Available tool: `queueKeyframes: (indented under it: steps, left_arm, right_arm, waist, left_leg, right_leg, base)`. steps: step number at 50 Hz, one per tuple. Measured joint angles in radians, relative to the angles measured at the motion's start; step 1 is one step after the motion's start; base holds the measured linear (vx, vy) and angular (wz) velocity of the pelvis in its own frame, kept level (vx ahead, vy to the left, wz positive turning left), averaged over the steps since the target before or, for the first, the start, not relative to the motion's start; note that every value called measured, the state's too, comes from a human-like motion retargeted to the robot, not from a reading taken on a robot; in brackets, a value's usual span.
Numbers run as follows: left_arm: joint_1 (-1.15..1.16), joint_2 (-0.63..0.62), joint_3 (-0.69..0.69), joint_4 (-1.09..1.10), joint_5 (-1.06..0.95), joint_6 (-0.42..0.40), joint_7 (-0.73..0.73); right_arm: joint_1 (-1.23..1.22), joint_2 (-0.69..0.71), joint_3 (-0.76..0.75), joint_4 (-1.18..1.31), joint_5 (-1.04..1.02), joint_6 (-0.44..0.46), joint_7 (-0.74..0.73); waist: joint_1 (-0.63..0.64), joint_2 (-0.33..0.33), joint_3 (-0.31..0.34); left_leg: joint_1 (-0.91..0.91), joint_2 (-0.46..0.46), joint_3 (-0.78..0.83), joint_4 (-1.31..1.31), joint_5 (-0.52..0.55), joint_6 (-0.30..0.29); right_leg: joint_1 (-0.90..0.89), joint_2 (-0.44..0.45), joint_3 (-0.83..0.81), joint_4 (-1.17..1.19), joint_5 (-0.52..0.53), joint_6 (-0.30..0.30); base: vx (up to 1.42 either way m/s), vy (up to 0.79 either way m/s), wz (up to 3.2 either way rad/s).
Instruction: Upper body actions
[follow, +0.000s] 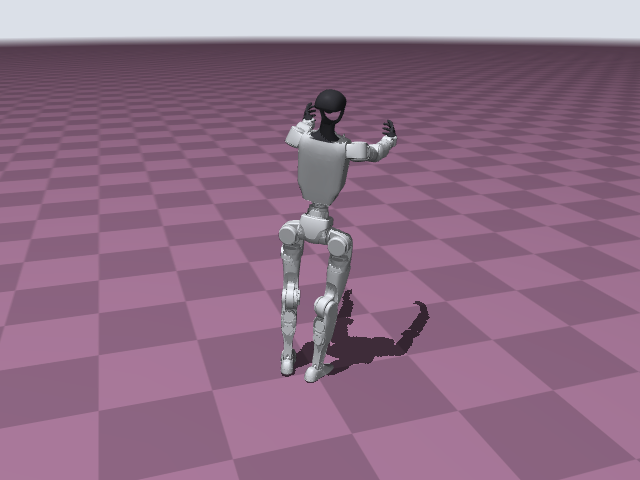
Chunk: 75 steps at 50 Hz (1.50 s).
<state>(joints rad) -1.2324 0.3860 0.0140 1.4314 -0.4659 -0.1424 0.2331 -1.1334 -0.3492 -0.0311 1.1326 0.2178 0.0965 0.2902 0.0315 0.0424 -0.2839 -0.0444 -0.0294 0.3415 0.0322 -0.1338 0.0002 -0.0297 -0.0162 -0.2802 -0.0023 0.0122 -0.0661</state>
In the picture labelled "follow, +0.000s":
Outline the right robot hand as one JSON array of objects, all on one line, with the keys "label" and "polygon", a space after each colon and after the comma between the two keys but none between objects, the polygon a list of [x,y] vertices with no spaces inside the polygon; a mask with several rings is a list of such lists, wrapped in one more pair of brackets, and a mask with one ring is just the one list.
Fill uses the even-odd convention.
[{"label": "right robot hand", "polygon": [[[382,129],[383,129],[383,130],[387,130],[387,131],[389,131],[389,132],[388,132],[388,133],[387,133],[387,132],[382,132],[382,134],[385,134],[385,135],[387,135],[388,137],[395,137],[395,136],[396,136],[396,134],[395,134],[395,129],[394,129],[393,123],[391,122],[391,120],[387,120],[387,122],[388,122],[388,123],[383,123],[383,125],[387,125],[387,126],[388,126],[388,127],[390,127],[390,128],[383,127]],[[397,136],[396,136],[396,137],[397,137]],[[382,137],[382,138],[383,138],[383,137]]]}]

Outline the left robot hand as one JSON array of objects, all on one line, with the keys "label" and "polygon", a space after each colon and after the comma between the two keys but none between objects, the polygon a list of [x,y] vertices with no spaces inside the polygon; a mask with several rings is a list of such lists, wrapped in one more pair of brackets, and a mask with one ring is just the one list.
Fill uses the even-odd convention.
[{"label": "left robot hand", "polygon": [[[315,105],[312,105],[312,106],[311,105],[312,105],[312,102],[308,103],[308,105],[306,106],[306,110],[304,112],[304,117],[303,117],[303,119],[305,118],[305,120],[312,120],[312,118],[316,116],[315,114],[310,115],[310,113],[316,112],[316,110],[310,110],[309,111],[309,109],[315,107]],[[302,119],[302,121],[303,121],[303,119]],[[316,119],[315,119],[315,121],[316,121]]]}]

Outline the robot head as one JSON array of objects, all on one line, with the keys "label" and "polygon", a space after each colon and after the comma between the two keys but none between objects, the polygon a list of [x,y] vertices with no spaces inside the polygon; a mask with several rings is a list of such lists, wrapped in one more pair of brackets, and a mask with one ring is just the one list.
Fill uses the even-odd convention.
[{"label": "robot head", "polygon": [[[322,118],[321,125],[318,131],[311,133],[311,136],[314,137],[311,139],[328,143],[333,143],[331,141],[338,141],[340,138],[338,138],[334,133],[335,124],[341,120],[345,106],[346,98],[341,92],[333,89],[322,91],[315,101],[315,108],[320,110]],[[341,112],[337,120],[330,120],[326,117],[324,111],[328,114],[332,112]]]}]

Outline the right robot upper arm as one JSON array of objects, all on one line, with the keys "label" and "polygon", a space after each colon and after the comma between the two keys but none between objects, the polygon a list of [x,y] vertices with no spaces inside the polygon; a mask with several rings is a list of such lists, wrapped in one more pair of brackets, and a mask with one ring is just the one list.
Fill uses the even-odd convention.
[{"label": "right robot upper arm", "polygon": [[346,145],[346,158],[353,162],[378,162],[379,146],[381,144],[368,144],[362,141],[352,142]]}]

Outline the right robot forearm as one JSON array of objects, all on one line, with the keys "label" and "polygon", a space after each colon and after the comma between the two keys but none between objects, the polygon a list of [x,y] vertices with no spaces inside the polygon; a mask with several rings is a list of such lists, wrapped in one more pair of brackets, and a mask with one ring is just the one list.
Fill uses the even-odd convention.
[{"label": "right robot forearm", "polygon": [[377,144],[381,144],[379,146],[379,157],[380,158],[385,158],[387,156],[387,154],[389,153],[389,150],[396,146],[396,142],[397,142],[397,137],[388,137],[387,135],[384,136]]}]

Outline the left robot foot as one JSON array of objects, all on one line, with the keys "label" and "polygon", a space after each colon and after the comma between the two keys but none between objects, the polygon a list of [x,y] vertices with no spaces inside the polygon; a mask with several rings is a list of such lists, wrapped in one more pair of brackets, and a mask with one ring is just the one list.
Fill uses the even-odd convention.
[{"label": "left robot foot", "polygon": [[286,356],[284,360],[284,350],[281,354],[281,373],[291,374],[293,373],[294,363],[296,362],[296,351],[292,348],[292,359],[289,360],[289,356]]}]

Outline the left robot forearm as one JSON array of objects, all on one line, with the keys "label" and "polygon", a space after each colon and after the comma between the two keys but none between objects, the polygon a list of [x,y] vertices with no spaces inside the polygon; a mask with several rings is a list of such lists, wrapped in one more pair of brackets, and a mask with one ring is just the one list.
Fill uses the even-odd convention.
[{"label": "left robot forearm", "polygon": [[[315,128],[315,119],[314,118],[312,118],[312,120],[305,120],[305,118],[304,118],[302,122],[307,124],[307,125],[309,125],[309,126],[312,126],[312,130],[313,130],[313,128]],[[296,127],[298,127],[299,123],[296,125]]]}]

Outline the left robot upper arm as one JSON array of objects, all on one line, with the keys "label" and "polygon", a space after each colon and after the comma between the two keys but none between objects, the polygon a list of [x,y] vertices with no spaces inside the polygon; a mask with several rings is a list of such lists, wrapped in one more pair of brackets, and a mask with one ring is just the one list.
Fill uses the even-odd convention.
[{"label": "left robot upper arm", "polygon": [[307,125],[307,124],[305,124],[303,122],[300,122],[298,127],[291,126],[291,129],[290,129],[290,131],[289,131],[289,133],[288,133],[288,135],[287,135],[287,137],[285,139],[285,142],[288,145],[290,145],[291,147],[298,148],[298,144],[299,144],[300,138],[302,137],[303,133],[306,130],[309,130],[310,127],[311,126],[309,126],[309,125]]}]

